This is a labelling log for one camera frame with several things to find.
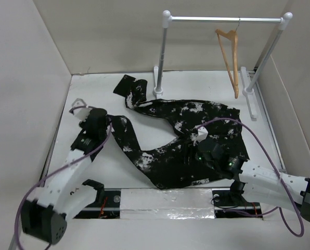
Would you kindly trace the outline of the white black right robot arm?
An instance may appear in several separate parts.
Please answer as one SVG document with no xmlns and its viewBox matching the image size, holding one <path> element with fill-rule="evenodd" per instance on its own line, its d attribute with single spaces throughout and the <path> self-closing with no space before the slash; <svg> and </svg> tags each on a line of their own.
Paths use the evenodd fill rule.
<svg viewBox="0 0 310 250">
<path fill-rule="evenodd" d="M 297 210 L 310 222 L 310 177 L 280 173 L 243 160 L 209 137 L 188 147 L 187 161 L 206 167 L 219 179 L 233 180 L 229 199 L 235 205 L 247 201 Z"/>
</svg>

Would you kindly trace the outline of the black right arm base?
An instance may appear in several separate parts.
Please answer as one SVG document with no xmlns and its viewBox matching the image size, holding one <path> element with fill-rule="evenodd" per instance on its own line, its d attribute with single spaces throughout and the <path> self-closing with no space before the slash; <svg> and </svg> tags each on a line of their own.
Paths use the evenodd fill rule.
<svg viewBox="0 0 310 250">
<path fill-rule="evenodd" d="M 211 204 L 216 219 L 255 218 L 262 214 L 260 203 L 249 203 L 231 187 L 212 189 Z"/>
</svg>

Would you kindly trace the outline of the black white patterned trousers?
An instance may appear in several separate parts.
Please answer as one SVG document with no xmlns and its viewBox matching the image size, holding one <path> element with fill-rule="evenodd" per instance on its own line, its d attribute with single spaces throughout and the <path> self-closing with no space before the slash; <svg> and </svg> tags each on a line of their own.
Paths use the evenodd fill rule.
<svg viewBox="0 0 310 250">
<path fill-rule="evenodd" d="M 214 118 L 205 128 L 225 153 L 249 159 L 241 132 L 240 111 L 212 101 L 181 99 L 148 101 L 147 81 L 124 75 L 113 91 L 125 98 L 125 106 L 139 114 L 166 120 L 176 138 L 149 151 L 141 149 L 134 128 L 125 116 L 110 116 L 113 137 L 134 166 L 161 190 L 184 188 L 223 179 L 212 167 L 196 160 L 193 143 L 197 127 Z"/>
</svg>

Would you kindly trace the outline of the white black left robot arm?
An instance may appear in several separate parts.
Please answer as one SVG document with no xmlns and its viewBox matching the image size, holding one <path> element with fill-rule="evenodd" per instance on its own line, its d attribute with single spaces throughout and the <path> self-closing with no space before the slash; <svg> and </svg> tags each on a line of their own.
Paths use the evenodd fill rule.
<svg viewBox="0 0 310 250">
<path fill-rule="evenodd" d="M 75 115 L 81 132 L 71 145 L 60 170 L 48 175 L 49 181 L 33 200 L 26 199 L 19 212 L 22 231 L 50 245 L 63 237 L 69 220 L 86 206 L 100 206 L 106 201 L 104 185 L 87 179 L 83 172 L 93 163 L 107 142 L 112 125 L 107 111 L 86 108 Z"/>
</svg>

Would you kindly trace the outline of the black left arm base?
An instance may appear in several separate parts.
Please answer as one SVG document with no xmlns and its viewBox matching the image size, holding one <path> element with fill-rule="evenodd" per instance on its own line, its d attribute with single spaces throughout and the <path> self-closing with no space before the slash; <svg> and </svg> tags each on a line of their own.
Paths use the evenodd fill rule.
<svg viewBox="0 0 310 250">
<path fill-rule="evenodd" d="M 118 219 L 120 217 L 121 189 L 106 189 L 95 180 L 87 179 L 82 187 L 97 191 L 95 200 L 83 208 L 74 219 Z"/>
</svg>

